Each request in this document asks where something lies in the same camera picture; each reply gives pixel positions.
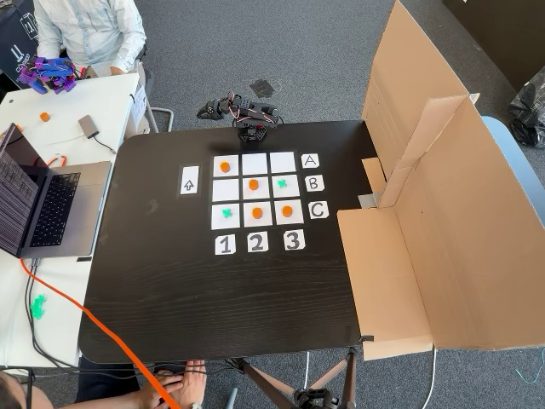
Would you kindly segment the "person's hand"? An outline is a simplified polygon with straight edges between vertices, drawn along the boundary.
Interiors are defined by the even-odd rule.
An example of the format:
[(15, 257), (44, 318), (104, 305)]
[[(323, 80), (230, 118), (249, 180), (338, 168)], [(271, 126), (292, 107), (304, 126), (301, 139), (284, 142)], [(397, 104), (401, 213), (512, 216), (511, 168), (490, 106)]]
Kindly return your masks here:
[(179, 408), (201, 408), (207, 381), (203, 360), (189, 360), (182, 373), (163, 369), (156, 379), (169, 392)]

